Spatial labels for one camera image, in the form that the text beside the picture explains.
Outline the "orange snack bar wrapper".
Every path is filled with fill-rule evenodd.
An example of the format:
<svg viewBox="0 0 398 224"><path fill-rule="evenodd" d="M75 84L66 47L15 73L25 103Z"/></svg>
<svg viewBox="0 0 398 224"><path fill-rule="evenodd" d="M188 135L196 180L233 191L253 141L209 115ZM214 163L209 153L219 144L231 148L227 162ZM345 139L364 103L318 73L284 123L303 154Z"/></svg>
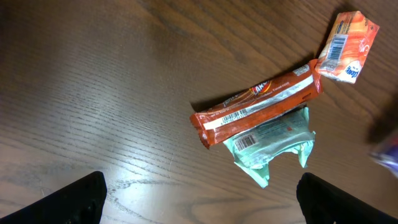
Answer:
<svg viewBox="0 0 398 224"><path fill-rule="evenodd" d="M321 76L313 59L292 72L262 82L205 111L190 122L200 141L209 148L230 137L275 119L323 92Z"/></svg>

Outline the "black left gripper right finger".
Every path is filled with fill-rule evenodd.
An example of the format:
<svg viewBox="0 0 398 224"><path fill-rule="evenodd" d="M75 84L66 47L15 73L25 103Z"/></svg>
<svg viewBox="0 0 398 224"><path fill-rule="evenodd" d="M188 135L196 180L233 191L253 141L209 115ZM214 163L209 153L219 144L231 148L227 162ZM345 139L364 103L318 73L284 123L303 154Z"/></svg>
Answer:
<svg viewBox="0 0 398 224"><path fill-rule="evenodd" d="M391 223L397 219L306 172L298 182L297 200L307 223Z"/></svg>

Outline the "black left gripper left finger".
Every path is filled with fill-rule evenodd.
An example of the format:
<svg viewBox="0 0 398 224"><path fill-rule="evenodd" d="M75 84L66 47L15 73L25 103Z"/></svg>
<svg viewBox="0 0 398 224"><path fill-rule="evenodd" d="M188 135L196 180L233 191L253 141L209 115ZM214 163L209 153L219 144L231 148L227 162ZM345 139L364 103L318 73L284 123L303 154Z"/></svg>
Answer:
<svg viewBox="0 0 398 224"><path fill-rule="evenodd" d="M104 174L95 171L43 199L1 218L1 224L99 224L106 200Z"/></svg>

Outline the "floral red purple packet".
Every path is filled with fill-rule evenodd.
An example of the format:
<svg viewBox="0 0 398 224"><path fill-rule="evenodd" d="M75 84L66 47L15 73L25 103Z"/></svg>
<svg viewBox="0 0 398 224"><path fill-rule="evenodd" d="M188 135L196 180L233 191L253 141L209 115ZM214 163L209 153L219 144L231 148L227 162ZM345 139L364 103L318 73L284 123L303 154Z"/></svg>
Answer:
<svg viewBox="0 0 398 224"><path fill-rule="evenodd" d="M385 139L371 152L372 159L397 177L397 136Z"/></svg>

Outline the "teal green packet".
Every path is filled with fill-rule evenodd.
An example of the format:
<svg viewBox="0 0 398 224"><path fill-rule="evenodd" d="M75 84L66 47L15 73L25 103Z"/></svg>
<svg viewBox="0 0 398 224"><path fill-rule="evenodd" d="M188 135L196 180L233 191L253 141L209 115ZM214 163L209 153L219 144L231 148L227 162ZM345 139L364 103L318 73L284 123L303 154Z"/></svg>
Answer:
<svg viewBox="0 0 398 224"><path fill-rule="evenodd" d="M315 144L315 132L309 130L309 108L289 112L255 128L225 140L223 144L234 157L234 163L260 187L269 184L269 163L278 155L298 155L305 168Z"/></svg>

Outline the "small orange juice carton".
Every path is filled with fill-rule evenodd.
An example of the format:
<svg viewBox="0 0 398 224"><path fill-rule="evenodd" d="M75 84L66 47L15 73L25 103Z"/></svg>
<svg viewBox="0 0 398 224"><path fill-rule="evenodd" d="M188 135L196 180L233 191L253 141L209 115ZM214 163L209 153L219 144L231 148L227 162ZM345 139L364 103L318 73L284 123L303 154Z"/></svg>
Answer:
<svg viewBox="0 0 398 224"><path fill-rule="evenodd" d="M327 78L354 84L379 29L359 11L339 13L315 70Z"/></svg>

